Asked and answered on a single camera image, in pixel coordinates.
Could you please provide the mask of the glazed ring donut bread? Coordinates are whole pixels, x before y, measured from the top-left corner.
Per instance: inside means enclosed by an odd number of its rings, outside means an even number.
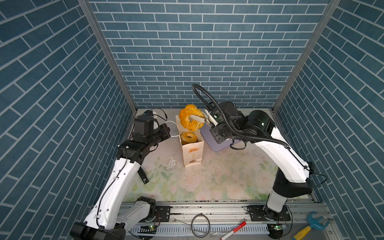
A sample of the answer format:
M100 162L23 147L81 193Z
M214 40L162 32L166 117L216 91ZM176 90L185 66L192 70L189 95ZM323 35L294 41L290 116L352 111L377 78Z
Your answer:
M186 144L192 144L192 143L197 143L198 142L198 137L195 133L193 132L184 132L181 134L181 143L182 145Z

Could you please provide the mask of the large wrinkled ring bread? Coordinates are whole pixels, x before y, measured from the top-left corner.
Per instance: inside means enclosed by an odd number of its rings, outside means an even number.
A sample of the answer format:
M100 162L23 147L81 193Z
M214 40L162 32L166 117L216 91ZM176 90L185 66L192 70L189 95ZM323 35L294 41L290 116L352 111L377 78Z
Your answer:
M195 105L189 104L186 105L184 109L181 109L179 113L179 119L181 125L188 129L190 132L197 131L204 126L204 123L201 123L196 120L190 120L191 116L198 116L204 118L204 114L201 110L199 110Z

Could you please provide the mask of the printed paper bag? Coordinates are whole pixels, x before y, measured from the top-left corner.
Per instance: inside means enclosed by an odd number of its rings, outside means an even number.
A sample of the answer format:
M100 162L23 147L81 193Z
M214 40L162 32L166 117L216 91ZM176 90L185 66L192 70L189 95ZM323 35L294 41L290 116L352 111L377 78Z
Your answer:
M203 159L203 150L204 150L204 140L202 138L202 135L200 133L200 130L194 131L198 137L198 142L197 143L192 143L192 144L186 144L182 145L181 143L181 134L184 132L190 132L188 129L185 129L181 123L179 116L176 115L176 123L177 123L177 128L179 132L179 142L181 145L181 151L182 151L182 156L183 156L183 163L186 168L196 166L202 163Z

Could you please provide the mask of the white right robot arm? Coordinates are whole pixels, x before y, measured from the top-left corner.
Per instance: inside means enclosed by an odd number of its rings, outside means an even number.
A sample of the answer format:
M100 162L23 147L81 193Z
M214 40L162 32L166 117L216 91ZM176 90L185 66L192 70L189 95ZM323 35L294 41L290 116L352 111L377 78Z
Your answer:
M254 110L245 116L230 102L226 102L222 110L217 107L205 109L205 114L212 126L211 134L218 144L225 140L254 144L278 166L272 190L263 208L266 218L276 221L287 199L312 193L312 164L292 150L266 112Z

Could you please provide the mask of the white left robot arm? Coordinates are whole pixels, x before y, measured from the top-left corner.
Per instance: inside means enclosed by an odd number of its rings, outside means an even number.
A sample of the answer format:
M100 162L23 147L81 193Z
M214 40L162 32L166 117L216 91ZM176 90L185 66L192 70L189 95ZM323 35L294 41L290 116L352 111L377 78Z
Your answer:
M142 220L156 215L156 201L140 197L122 216L119 209L135 174L144 184L149 179L142 169L151 148L169 139L170 128L159 124L156 114L147 110L134 119L131 137L119 145L114 166L99 199L82 223L72 226L70 235L75 240L123 240L126 232Z

